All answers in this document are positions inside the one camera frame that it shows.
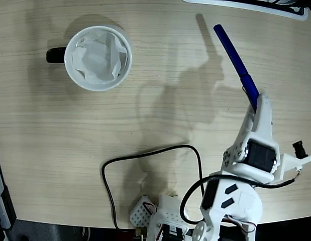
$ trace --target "mug handle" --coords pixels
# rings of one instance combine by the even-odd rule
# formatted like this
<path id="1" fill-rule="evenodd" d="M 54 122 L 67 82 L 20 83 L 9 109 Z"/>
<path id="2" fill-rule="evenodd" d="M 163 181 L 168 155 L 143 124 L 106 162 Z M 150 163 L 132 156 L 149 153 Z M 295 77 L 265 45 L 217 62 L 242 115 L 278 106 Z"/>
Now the mug handle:
<path id="1" fill-rule="evenodd" d="M 66 47 L 52 48 L 46 52 L 46 61 L 51 64 L 63 64 Z"/>

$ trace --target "white tissue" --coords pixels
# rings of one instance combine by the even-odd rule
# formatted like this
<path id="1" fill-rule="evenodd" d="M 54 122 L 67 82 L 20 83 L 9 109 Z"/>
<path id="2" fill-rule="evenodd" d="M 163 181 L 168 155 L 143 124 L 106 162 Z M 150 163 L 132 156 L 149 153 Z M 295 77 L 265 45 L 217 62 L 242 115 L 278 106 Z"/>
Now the white tissue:
<path id="1" fill-rule="evenodd" d="M 80 38 L 72 53 L 74 69 L 80 71 L 85 80 L 104 84 L 117 78 L 124 70 L 127 49 L 113 33 L 92 30 Z"/>

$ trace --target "wood grain surface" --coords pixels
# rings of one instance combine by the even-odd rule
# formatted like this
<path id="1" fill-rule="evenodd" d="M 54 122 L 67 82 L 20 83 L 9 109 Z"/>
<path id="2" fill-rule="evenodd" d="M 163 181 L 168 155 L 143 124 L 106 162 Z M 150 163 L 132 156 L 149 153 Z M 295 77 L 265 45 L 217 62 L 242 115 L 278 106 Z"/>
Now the wood grain surface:
<path id="1" fill-rule="evenodd" d="M 128 33 L 134 63 L 115 89 L 90 92 L 45 53 L 103 24 Z M 271 98 L 281 151 L 293 154 L 291 144 L 303 140 L 311 154 L 311 15 L 300 22 L 182 0 L 0 0 L 0 162 L 18 218 L 113 227 L 99 169 L 149 148 L 190 143 L 204 175 L 219 170 L 249 103 L 215 24 Z M 182 197 L 198 179 L 189 150 L 106 172 L 123 228 L 141 194 Z M 311 164 L 294 184 L 257 191 L 261 222 L 310 216 Z M 187 204 L 192 219 L 201 217 L 200 201 L 198 191 Z"/>

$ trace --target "white mug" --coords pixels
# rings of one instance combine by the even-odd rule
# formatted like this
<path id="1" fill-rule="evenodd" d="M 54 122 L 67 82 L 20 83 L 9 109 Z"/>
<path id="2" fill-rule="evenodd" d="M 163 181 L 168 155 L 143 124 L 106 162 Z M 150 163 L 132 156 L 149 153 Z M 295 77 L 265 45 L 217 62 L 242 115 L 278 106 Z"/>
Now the white mug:
<path id="1" fill-rule="evenodd" d="M 75 70 L 72 66 L 72 53 L 76 48 L 77 42 L 83 35 L 93 29 L 99 29 L 113 33 L 123 42 L 127 49 L 127 62 L 124 70 L 118 75 L 117 78 L 104 84 L 94 84 L 88 82 L 85 80 L 84 76 L 79 71 Z M 92 26 L 79 31 L 74 35 L 74 37 L 71 38 L 67 44 L 67 47 L 52 48 L 48 50 L 46 53 L 46 60 L 48 63 L 64 63 L 69 77 L 80 87 L 91 91 L 106 91 L 118 86 L 128 76 L 132 68 L 133 53 L 129 36 L 124 32 L 123 29 L 113 25 L 104 25 Z"/>

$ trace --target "blue marker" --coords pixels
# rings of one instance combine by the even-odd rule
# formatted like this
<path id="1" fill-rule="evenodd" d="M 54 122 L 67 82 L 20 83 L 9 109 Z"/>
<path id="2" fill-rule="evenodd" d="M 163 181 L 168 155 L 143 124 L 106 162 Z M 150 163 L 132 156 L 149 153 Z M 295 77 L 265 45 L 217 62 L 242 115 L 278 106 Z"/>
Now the blue marker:
<path id="1" fill-rule="evenodd" d="M 247 96 L 249 98 L 250 103 L 252 104 L 252 107 L 254 111 L 256 112 L 257 109 L 257 99 L 259 96 L 259 92 L 255 86 L 254 81 L 252 80 L 251 76 L 249 75 L 244 63 L 242 62 L 241 58 L 239 57 L 239 54 L 237 53 L 237 50 L 231 43 L 228 35 L 226 34 L 223 27 L 218 24 L 214 26 L 214 31 L 216 32 L 218 38 L 220 39 L 223 47 L 225 48 L 227 54 L 229 55 L 229 58 L 234 65 L 236 72 L 238 73 L 240 77 L 240 81 L 247 93 Z"/>

